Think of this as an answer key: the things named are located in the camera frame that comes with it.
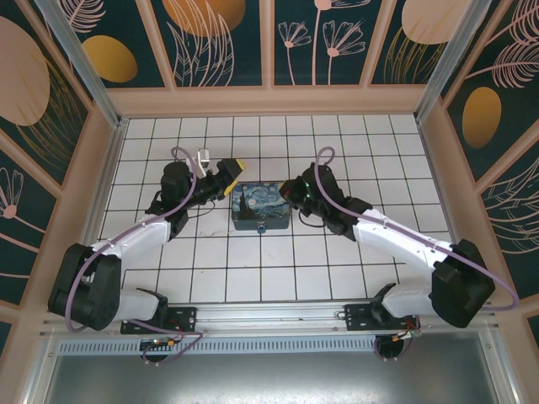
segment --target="box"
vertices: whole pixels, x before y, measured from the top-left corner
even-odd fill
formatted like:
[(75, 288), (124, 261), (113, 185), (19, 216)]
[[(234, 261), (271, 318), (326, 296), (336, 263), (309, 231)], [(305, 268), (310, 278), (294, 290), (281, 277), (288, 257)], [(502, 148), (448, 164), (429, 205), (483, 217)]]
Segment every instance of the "box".
[(280, 196), (282, 183), (238, 183), (232, 190), (232, 222), (236, 230), (286, 229), (290, 206)]

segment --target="enclosure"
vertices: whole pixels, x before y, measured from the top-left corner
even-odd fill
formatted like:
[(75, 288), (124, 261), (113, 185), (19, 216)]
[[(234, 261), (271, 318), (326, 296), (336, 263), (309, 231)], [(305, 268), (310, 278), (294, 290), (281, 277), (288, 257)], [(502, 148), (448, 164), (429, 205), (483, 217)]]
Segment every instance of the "enclosure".
[[(422, 384), (406, 400), (535, 402), (538, 27), (537, 0), (4, 2), (5, 402), (398, 402)], [(194, 307), (204, 333), (170, 368), (183, 385), (148, 373), (160, 369), (144, 368), (141, 338), (120, 322), (71, 334), (47, 300), (69, 246), (141, 219), (175, 146), (209, 150), (214, 172), (236, 158), (239, 183), (275, 189), (331, 146), (345, 195), (436, 240), (474, 242), (520, 304), (487, 306), (464, 329), (422, 316), (407, 356), (378, 361), (375, 337), (389, 331), (347, 331), (339, 313), (418, 270), (297, 210), (284, 230), (237, 231), (232, 193), (191, 208), (177, 237), (122, 274), (124, 290)], [(510, 301), (497, 285), (488, 304)], [(163, 390), (137, 387), (144, 377)], [(287, 380), (280, 396), (267, 380)]]

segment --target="white grid mat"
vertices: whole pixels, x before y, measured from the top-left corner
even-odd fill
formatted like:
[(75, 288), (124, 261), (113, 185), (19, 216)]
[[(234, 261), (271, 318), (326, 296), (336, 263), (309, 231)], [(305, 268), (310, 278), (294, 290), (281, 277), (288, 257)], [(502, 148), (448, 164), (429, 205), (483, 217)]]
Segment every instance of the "white grid mat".
[[(315, 150), (331, 163), (346, 194), (362, 198), (415, 230), (450, 241), (412, 115), (319, 115), (131, 120), (100, 237), (143, 215), (159, 190), (170, 149), (210, 150), (215, 167), (241, 158), (243, 182), (300, 175)], [(284, 231), (235, 231), (230, 199), (192, 217), (179, 236), (125, 272), (124, 287), (144, 287), (171, 303), (332, 300), (373, 297), (385, 284), (420, 276), (373, 247), (304, 226), (293, 212)], [(191, 216), (211, 205), (193, 209)], [(311, 216), (307, 222), (320, 224)]]

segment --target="black bracket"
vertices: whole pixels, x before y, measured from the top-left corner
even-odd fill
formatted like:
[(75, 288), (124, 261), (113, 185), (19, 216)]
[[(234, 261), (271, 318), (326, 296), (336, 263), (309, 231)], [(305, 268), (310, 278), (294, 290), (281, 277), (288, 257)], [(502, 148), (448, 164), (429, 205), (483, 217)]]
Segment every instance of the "black bracket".
[(399, 331), (408, 327), (404, 318), (392, 317), (381, 324), (372, 316), (371, 303), (346, 305), (343, 314), (340, 319), (346, 322), (347, 331)]
[[(179, 324), (183, 332), (193, 332), (196, 326), (196, 307), (169, 307), (168, 316), (163, 325), (160, 328), (170, 330), (173, 334), (178, 331), (177, 325)], [(149, 330), (144, 327), (137, 326), (130, 322), (122, 322), (120, 328), (120, 334), (133, 335), (133, 334), (155, 334), (155, 331)]]

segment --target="purple cable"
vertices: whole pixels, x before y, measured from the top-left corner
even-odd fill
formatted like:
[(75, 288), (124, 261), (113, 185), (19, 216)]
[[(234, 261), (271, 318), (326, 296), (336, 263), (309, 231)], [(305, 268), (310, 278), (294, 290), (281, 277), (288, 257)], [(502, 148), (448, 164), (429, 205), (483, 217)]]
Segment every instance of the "purple cable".
[[(159, 328), (159, 327), (150, 326), (148, 324), (145, 324), (144, 322), (139, 322), (138, 320), (129, 320), (129, 322), (131, 322), (133, 324), (136, 324), (139, 327), (144, 327), (144, 328), (147, 328), (148, 330), (152, 330), (152, 331), (155, 331), (155, 332), (160, 332), (160, 333), (163, 333), (163, 334), (171, 334), (171, 333), (173, 333), (172, 330), (167, 330), (165, 328)], [(198, 343), (202, 339), (202, 337), (204, 337), (204, 334), (202, 332), (177, 332), (176, 337), (180, 337), (180, 336), (184, 336), (184, 337), (197, 336), (197, 338), (196, 338), (196, 340), (188, 343), (187, 346), (185, 348), (183, 348), (181, 351), (179, 351), (178, 353), (175, 353), (174, 355), (168, 356), (167, 358), (163, 359), (161, 362), (158, 362), (158, 363), (160, 363), (160, 364), (169, 364), (170, 362), (173, 362), (174, 360), (179, 359), (179, 357), (181, 357), (183, 354), (185, 354), (185, 352), (190, 350), (196, 343)], [(144, 359), (145, 362), (148, 361), (146, 354), (150, 350), (150, 348), (152, 348), (152, 346), (146, 347), (144, 349), (144, 351), (142, 352), (142, 358)]]
[(372, 222), (372, 223), (376, 223), (377, 225), (383, 225), (385, 227), (389, 227), (390, 229), (393, 229), (394, 231), (398, 231), (399, 233), (404, 234), (404, 236), (409, 237), (412, 240), (415, 240), (416, 242), (423, 243), (428, 248), (432, 248), (433, 250), (440, 251), (441, 253), (444, 253), (444, 254), (448, 255), (449, 257), (454, 258), (457, 261), (460, 261), (461, 263), (464, 263), (464, 264), (468, 265), (469, 267), (472, 267), (472, 268), (476, 269), (481, 274), (488, 276), (494, 282), (500, 284), (504, 289), (506, 289), (509, 292), (509, 294), (513, 298), (513, 302), (508, 306), (489, 307), (489, 308), (483, 308), (482, 310), (485, 310), (485, 311), (508, 311), (508, 310), (515, 309), (519, 305), (520, 299), (519, 299), (519, 296), (515, 293), (515, 291), (512, 290), (511, 287), (509, 285), (507, 285), (502, 279), (500, 279), (495, 274), (491, 274), (487, 269), (483, 268), (481, 265), (477, 265), (473, 261), (470, 261), (469, 259), (464, 258), (464, 257), (454, 253), (453, 251), (450, 251), (450, 250), (448, 250), (446, 248), (443, 248), (443, 247), (439, 247), (435, 243), (433, 243), (433, 242), (431, 242), (431, 241), (429, 241), (427, 239), (424, 239), (423, 237), (419, 237), (419, 236), (415, 235), (414, 233), (410, 232), (406, 228), (403, 228), (401, 226), (396, 226), (393, 223), (388, 223), (388, 222), (385, 222), (383, 220), (380, 220), (380, 219), (377, 219), (377, 218), (374, 218), (374, 217), (365, 216), (365, 215), (356, 213), (356, 212), (354, 212), (352, 210), (348, 210), (348, 209), (344, 208), (343, 206), (339, 205), (334, 200), (332, 200), (329, 197), (328, 193), (323, 188), (322, 181), (320, 181), (320, 173), (318, 172), (319, 160), (322, 157), (322, 153), (324, 153), (327, 150), (329, 150), (331, 152), (331, 156), (324, 163), (324, 165), (327, 165), (327, 164), (331, 163), (331, 161), (333, 161), (333, 159), (335, 157), (335, 149), (333, 149), (331, 146), (325, 146), (322, 149), (320, 149), (320, 151), (317, 153), (316, 160), (314, 161), (314, 178), (316, 179), (318, 189), (320, 189), (320, 193), (322, 194), (322, 196), (332, 206), (334, 206), (335, 208), (337, 208), (341, 212), (344, 212), (347, 215), (357, 217), (358, 219), (362, 219), (363, 221), (369, 221), (369, 222)]
[[(72, 307), (73, 307), (73, 299), (75, 298), (75, 293), (77, 292), (77, 287), (81, 283), (81, 279), (83, 278), (84, 273), (86, 272), (86, 270), (88, 269), (90, 264), (93, 261), (95, 261), (95, 259), (99, 255), (101, 255), (102, 253), (107, 251), (109, 248), (113, 247), (117, 242), (122, 240), (125, 236), (130, 235), (133, 231), (136, 231), (136, 230), (140, 229), (141, 227), (151, 225), (152, 223), (155, 223), (156, 221), (160, 221), (161, 219), (164, 219), (164, 218), (166, 218), (166, 217), (168, 217), (170, 215), (173, 215), (178, 210), (182, 209), (185, 206), (185, 204), (189, 201), (189, 198), (191, 197), (191, 195), (194, 193), (195, 185), (196, 185), (196, 174), (195, 174), (196, 165), (195, 165), (195, 161), (193, 160), (193, 157), (191, 157), (191, 155), (183, 147), (178, 147), (178, 146), (173, 147), (171, 149), (171, 151), (170, 151), (170, 153), (172, 154), (172, 157), (174, 157), (174, 161), (178, 161), (178, 151), (181, 151), (183, 154), (185, 154), (185, 156), (187, 157), (187, 160), (189, 160), (189, 163), (191, 164), (191, 167), (193, 169), (193, 180), (191, 181), (191, 188), (189, 189), (189, 192), (187, 193), (187, 195), (185, 195), (184, 200), (182, 200), (180, 202), (180, 204), (178, 206), (176, 206), (174, 209), (172, 209), (172, 210), (170, 210), (170, 211), (168, 211), (166, 213), (163, 213), (162, 215), (156, 216), (156, 217), (152, 218), (151, 220), (149, 220), (147, 222), (137, 223), (132, 228), (127, 229), (126, 231), (123, 231), (121, 234), (119, 234), (118, 236), (116, 236), (115, 238), (113, 238), (112, 240), (107, 242), (107, 244), (105, 244), (100, 249), (98, 249), (96, 252), (94, 252), (90, 256), (90, 258), (88, 258), (86, 260), (86, 262), (83, 264), (83, 266), (78, 271), (77, 276), (75, 277), (75, 280), (73, 281), (73, 285), (72, 285), (71, 289), (69, 290), (69, 296), (67, 297), (66, 313), (65, 313), (64, 317), (66, 318), (66, 327), (67, 327), (67, 329), (69, 331), (71, 331), (71, 332), (81, 332), (82, 330), (87, 328), (86, 326), (75, 328), (72, 325), (72, 322), (71, 322), (71, 310), (72, 310)], [(141, 324), (138, 324), (138, 325), (141, 325), (142, 327), (145, 327), (145, 328), (150, 327), (150, 326), (147, 326), (144, 323), (141, 323)]]

